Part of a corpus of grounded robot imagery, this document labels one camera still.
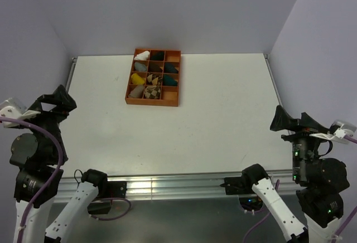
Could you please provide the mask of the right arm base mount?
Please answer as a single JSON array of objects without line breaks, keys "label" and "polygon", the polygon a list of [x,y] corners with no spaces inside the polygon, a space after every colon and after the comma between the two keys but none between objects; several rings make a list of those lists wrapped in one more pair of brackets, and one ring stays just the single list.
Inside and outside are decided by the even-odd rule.
[{"label": "right arm base mount", "polygon": [[226,177],[220,186],[225,188],[226,195],[249,195],[252,193],[242,177]]}]

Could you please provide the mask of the brown argyle sock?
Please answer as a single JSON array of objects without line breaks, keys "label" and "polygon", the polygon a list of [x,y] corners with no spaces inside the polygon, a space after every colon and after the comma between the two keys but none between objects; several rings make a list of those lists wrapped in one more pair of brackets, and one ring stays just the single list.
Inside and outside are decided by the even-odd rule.
[{"label": "brown argyle sock", "polygon": [[144,97],[146,99],[159,99],[161,96],[161,87],[158,85],[146,86]]}]

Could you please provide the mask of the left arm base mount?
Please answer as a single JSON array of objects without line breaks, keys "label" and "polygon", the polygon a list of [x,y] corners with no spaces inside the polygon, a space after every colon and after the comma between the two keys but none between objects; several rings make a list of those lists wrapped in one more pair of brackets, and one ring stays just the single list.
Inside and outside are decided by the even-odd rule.
[{"label": "left arm base mount", "polygon": [[94,201],[87,207],[90,215],[106,215],[112,208],[113,200],[103,201],[104,198],[125,198],[127,190],[126,181],[108,181],[104,191],[102,191]]}]

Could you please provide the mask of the tan sock with maroon cuff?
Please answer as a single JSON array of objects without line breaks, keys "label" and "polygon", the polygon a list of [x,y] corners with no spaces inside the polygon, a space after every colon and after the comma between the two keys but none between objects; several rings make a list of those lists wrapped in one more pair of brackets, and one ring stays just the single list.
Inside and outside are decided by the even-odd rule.
[{"label": "tan sock with maroon cuff", "polygon": [[129,98],[141,99],[144,92],[144,85],[136,85],[128,94]]}]

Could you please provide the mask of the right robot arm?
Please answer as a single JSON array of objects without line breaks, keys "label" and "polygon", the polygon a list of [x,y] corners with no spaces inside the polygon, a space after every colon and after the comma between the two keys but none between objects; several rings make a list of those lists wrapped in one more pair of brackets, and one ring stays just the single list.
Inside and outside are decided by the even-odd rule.
[{"label": "right robot arm", "polygon": [[291,117],[282,106],[276,107],[270,130],[288,130],[290,135],[281,138],[292,144],[293,181],[303,189],[296,192],[307,224],[300,222],[287,207],[260,164],[242,171],[242,188],[258,195],[274,217],[287,242],[333,242],[337,240],[344,202],[340,193],[350,184],[346,165],[336,158],[326,158],[318,152],[327,142],[347,143],[356,126],[336,120],[326,128],[302,113],[300,118]]}]

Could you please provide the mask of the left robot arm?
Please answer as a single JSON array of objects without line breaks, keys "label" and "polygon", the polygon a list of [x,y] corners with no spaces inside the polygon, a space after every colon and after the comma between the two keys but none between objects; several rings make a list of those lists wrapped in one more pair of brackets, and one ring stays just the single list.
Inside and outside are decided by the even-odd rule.
[{"label": "left robot arm", "polygon": [[107,174],[94,169],[83,173],[73,197],[63,211],[47,224],[68,157],[59,124],[76,109],[63,85],[41,95],[30,106],[33,118],[17,120],[17,129],[28,129],[11,145],[10,164],[20,169],[14,198],[17,210],[15,242],[67,242],[70,232],[89,204],[109,191]]}]

